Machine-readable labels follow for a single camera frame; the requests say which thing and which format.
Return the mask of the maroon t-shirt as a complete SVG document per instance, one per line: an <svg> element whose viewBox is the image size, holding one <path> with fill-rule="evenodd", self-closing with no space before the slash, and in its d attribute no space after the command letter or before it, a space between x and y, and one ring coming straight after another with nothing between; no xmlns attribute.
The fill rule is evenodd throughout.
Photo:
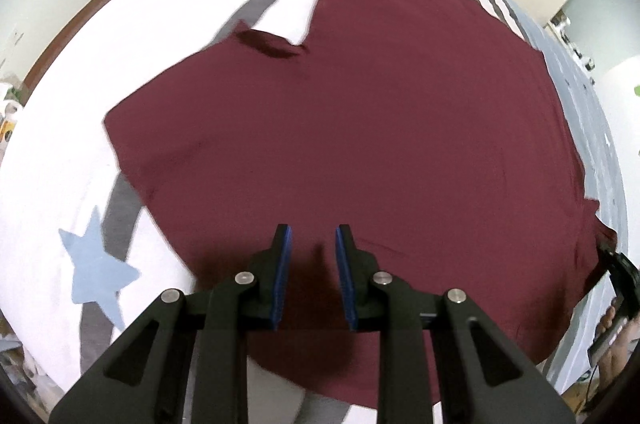
<svg viewBox="0 0 640 424"><path fill-rule="evenodd" d="M544 55L474 0L319 0L297 46L238 25L105 117L120 170L203 285L293 232L263 368L378 401L378 337L352 333L339 225L413 288L459 288L546 360L615 235Z"/></svg>

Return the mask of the white headboard with apples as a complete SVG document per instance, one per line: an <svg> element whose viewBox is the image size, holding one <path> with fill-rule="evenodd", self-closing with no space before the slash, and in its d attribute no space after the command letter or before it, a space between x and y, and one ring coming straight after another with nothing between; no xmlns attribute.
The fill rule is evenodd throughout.
<svg viewBox="0 0 640 424"><path fill-rule="evenodd" d="M622 173L628 255L639 265L639 56L629 57L603 74L596 84Z"/></svg>

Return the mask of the white nightstand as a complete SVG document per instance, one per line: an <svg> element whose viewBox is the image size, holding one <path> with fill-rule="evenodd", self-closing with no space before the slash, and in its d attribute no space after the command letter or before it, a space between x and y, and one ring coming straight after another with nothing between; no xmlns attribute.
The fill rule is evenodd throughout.
<svg viewBox="0 0 640 424"><path fill-rule="evenodd" d="M591 85L596 84L596 80L592 75L594 67L594 61L591 56L587 55L575 41L573 41L567 33L567 29L570 28L572 21L564 13L564 10L558 10L555 15L547 22L546 28L550 31L552 36L568 51L570 57L585 73L588 81Z"/></svg>

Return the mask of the white detergent bottle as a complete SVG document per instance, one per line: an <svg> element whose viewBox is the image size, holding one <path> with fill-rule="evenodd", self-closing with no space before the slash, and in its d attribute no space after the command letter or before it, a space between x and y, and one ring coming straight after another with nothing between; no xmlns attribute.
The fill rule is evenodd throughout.
<svg viewBox="0 0 640 424"><path fill-rule="evenodd" d="M13 86L10 83L1 83L0 161L3 160L6 147L23 111L23 105L14 97L12 90Z"/></svg>

